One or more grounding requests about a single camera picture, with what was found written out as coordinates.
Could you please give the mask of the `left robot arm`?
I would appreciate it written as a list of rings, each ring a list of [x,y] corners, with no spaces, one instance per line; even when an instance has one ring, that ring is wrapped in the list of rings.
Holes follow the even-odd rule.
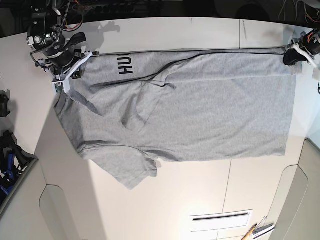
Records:
[[[302,32],[299,38],[292,38],[286,47],[283,63],[286,66],[294,66],[299,62],[309,62],[314,68],[318,68],[314,60],[320,54],[320,1],[301,0],[301,2],[305,20],[314,24],[314,28],[309,32]]]

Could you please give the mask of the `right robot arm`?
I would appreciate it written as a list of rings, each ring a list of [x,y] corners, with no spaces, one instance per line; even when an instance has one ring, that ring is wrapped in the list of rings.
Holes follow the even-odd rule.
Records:
[[[63,33],[77,31],[84,23],[86,10],[78,0],[31,1],[32,23],[26,40],[36,67],[61,78],[85,57],[81,49],[74,49],[87,40],[85,33],[75,33],[70,39]]]

